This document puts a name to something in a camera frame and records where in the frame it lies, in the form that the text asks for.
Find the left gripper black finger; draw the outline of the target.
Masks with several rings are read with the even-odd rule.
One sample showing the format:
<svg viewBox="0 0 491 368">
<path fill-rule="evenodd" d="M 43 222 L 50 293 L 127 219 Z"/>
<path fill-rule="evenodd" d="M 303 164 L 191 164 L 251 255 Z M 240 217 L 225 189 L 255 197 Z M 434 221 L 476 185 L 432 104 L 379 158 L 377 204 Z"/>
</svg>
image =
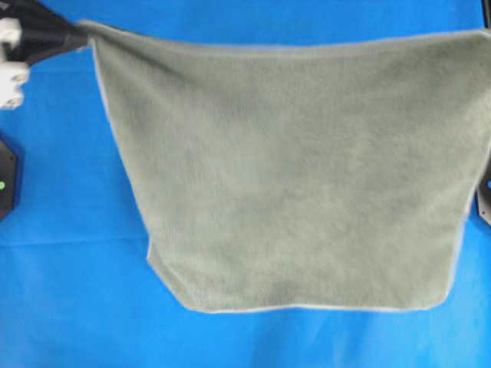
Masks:
<svg viewBox="0 0 491 368">
<path fill-rule="evenodd" d="M 15 1 L 15 17 L 27 40 L 69 42 L 83 39 L 83 31 L 39 1 Z"/>
<path fill-rule="evenodd" d="M 59 54 L 84 48 L 86 45 L 87 36 L 22 38 L 16 46 L 5 44 L 5 54 L 8 61 L 34 65 Z"/>
</svg>

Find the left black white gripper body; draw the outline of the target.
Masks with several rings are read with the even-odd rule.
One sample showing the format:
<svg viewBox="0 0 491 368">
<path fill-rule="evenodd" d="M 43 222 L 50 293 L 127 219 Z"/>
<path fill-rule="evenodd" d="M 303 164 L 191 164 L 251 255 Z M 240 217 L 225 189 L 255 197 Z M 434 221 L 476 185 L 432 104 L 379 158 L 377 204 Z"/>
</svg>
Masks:
<svg viewBox="0 0 491 368">
<path fill-rule="evenodd" d="M 24 101 L 22 85 L 30 75 L 23 48 L 32 29 L 32 13 L 19 1 L 1 1 L 1 109 L 14 110 Z"/>
</svg>

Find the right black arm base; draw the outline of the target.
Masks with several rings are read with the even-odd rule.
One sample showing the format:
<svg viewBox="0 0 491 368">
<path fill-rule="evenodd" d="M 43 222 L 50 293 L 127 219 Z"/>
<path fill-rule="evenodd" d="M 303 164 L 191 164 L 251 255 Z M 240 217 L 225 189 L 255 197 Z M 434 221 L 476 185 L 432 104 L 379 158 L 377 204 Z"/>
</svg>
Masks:
<svg viewBox="0 0 491 368">
<path fill-rule="evenodd" d="M 490 168 L 488 167 L 476 191 L 477 211 L 487 225 L 491 225 L 490 196 Z"/>
</svg>

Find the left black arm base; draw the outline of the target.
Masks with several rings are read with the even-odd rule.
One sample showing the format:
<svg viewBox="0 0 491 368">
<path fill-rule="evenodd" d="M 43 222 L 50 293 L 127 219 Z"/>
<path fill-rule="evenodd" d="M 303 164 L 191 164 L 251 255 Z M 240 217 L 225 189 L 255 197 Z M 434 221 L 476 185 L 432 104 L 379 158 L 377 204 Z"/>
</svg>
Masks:
<svg viewBox="0 0 491 368">
<path fill-rule="evenodd" d="M 20 206 L 25 149 L 6 132 L 1 132 L 1 221 Z"/>
</svg>

